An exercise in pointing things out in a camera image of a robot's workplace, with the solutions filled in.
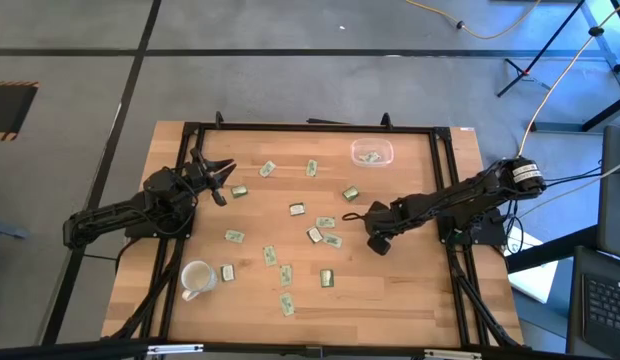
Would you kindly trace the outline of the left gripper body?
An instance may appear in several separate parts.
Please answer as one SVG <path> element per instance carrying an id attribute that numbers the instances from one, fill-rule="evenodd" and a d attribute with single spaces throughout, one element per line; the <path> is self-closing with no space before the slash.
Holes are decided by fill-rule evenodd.
<path id="1" fill-rule="evenodd" d="M 185 164 L 185 172 L 187 182 L 191 189 L 195 193 L 215 189 L 212 176 L 219 171 L 206 170 L 205 165 L 203 164 L 204 157 L 202 156 L 201 151 L 197 148 L 191 149 L 190 155 L 192 159 L 189 163 Z"/>

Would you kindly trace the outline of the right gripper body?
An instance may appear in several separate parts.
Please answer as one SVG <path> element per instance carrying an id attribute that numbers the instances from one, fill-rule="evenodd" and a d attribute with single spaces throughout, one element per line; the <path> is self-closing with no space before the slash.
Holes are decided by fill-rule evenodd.
<path id="1" fill-rule="evenodd" d="M 397 199 L 389 206 L 375 201 L 364 215 L 366 232 L 370 236 L 383 234 L 392 236 L 405 232 L 402 222 L 405 220 L 402 207 L 405 205 L 403 199 Z"/>

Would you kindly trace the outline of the clear plastic bin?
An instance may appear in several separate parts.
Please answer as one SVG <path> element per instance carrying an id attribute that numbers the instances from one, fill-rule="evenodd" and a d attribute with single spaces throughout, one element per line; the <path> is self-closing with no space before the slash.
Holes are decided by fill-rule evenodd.
<path id="1" fill-rule="evenodd" d="M 359 159 L 360 155 L 369 152 L 377 152 L 382 160 L 378 163 L 365 163 Z M 392 144 L 381 138 L 360 138 L 350 146 L 351 160 L 360 167 L 385 167 L 394 161 L 394 148 Z"/>

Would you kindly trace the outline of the white ceramic mug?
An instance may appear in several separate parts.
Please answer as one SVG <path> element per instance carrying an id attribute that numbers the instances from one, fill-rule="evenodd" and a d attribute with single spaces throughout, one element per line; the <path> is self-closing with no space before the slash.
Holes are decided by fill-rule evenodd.
<path id="1" fill-rule="evenodd" d="M 199 294 L 213 290 L 218 283 L 215 270 L 200 260 L 188 263 L 181 272 L 180 280 L 184 287 L 182 299 L 185 301 L 193 300 Z"/>

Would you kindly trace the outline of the white box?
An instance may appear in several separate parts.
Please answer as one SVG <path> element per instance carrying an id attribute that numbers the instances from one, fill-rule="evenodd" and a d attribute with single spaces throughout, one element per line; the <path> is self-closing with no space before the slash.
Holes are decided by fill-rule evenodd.
<path id="1" fill-rule="evenodd" d="M 507 245 L 503 251 L 506 257 L 543 244 L 541 240 L 538 240 L 516 226 L 509 231 L 507 240 Z M 551 292 L 557 266 L 557 261 L 549 262 L 509 274 L 508 279 L 511 286 L 516 290 L 539 303 L 546 304 Z"/>

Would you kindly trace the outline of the black desk beam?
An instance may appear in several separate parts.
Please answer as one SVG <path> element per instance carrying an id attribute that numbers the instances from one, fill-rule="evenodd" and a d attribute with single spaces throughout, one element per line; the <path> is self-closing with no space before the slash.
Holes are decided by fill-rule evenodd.
<path id="1" fill-rule="evenodd" d="M 555 240 L 521 250 L 506 258 L 508 273 L 528 270 L 574 255 L 578 246 L 597 248 L 598 226 L 593 225 Z"/>

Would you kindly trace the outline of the black floor hatch striped border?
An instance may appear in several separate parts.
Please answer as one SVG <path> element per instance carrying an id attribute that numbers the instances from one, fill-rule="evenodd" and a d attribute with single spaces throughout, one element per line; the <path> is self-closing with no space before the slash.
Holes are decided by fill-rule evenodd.
<path id="1" fill-rule="evenodd" d="M 0 81 L 0 142 L 17 138 L 38 90 L 38 82 Z"/>

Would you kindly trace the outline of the black tripod stand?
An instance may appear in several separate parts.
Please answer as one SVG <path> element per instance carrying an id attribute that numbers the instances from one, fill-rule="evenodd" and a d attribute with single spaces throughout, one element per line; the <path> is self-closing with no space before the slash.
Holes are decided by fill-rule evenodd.
<path id="1" fill-rule="evenodd" d="M 589 26 L 593 28 L 595 23 L 595 17 L 592 14 L 590 8 L 586 4 L 586 0 L 575 0 L 576 5 L 574 9 L 569 13 L 566 19 L 561 23 L 561 25 L 555 30 L 553 35 L 549 38 L 549 40 L 545 43 L 545 45 L 538 51 L 534 51 L 534 58 L 529 63 L 529 65 L 522 69 L 517 64 L 515 64 L 511 59 L 505 58 L 504 61 L 514 68 L 517 72 L 517 76 L 507 84 L 503 89 L 496 93 L 498 98 L 501 98 L 505 95 L 513 86 L 518 84 L 519 82 L 526 80 L 536 82 L 539 86 L 543 87 L 547 90 L 548 93 L 551 93 L 553 90 L 552 86 L 545 84 L 543 82 L 538 81 L 536 78 L 530 76 L 532 68 L 536 65 L 536 63 L 543 56 L 550 56 L 550 51 L 548 48 L 550 45 L 556 40 L 562 30 L 566 27 L 566 25 L 570 22 L 570 20 L 576 15 L 577 12 L 581 11 Z M 608 66 L 610 67 L 610 71 L 616 79 L 617 83 L 620 86 L 620 60 L 612 51 L 612 48 L 609 46 L 607 39 L 605 38 L 605 34 L 603 31 L 600 31 L 596 37 L 594 37 L 594 41 L 599 46 L 598 53 L 595 54 L 595 57 L 603 58 Z M 620 117 L 620 99 L 601 110 L 598 114 L 594 115 L 591 119 L 585 121 L 584 123 L 568 123 L 568 122 L 551 122 L 551 121 L 538 121 L 537 119 L 530 125 L 530 132 L 543 132 L 543 133 L 570 133 L 570 134 L 586 134 L 586 133 L 595 133 L 596 131 L 602 130 L 604 126 L 608 126 L 612 124 L 617 118 Z"/>

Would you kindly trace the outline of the black laptop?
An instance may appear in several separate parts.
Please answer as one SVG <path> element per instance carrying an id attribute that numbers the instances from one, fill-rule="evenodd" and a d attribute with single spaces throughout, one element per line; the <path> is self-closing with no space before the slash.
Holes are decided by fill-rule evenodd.
<path id="1" fill-rule="evenodd" d="M 620 259 L 575 249 L 566 352 L 620 360 Z"/>

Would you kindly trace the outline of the black aluminium table frame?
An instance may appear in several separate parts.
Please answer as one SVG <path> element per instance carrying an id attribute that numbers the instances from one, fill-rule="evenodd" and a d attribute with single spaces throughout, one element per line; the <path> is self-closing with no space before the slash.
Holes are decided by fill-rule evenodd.
<path id="1" fill-rule="evenodd" d="M 394 161 L 360 167 L 350 146 L 360 138 L 388 140 Z M 397 237 L 385 256 L 367 245 L 359 221 L 343 221 L 374 201 L 390 202 L 411 193 L 429 193 L 475 175 L 483 164 L 475 132 L 351 125 L 234 124 L 202 126 L 192 136 L 213 159 L 232 158 L 237 167 L 229 185 L 248 194 L 214 204 L 199 201 L 193 232 L 184 244 L 185 261 L 214 268 L 232 264 L 236 279 L 222 282 L 193 300 L 182 299 L 174 283 L 158 299 L 151 335 L 172 341 L 303 346 L 456 347 L 481 343 L 488 335 L 470 304 L 457 306 L 448 254 L 437 225 Z M 267 178 L 259 169 L 271 160 Z M 315 177 L 306 175 L 318 162 Z M 359 196 L 342 192 L 355 186 Z M 306 212 L 291 216 L 303 202 Z M 313 243 L 306 231 L 316 218 L 338 219 L 340 248 Z M 245 234 L 241 244 L 224 238 L 227 230 Z M 263 248 L 275 247 L 278 264 L 267 267 Z M 289 264 L 292 284 L 282 287 L 280 267 Z M 320 271 L 334 272 L 334 286 L 322 288 Z M 295 313 L 285 316 L 279 297 L 290 293 Z"/>

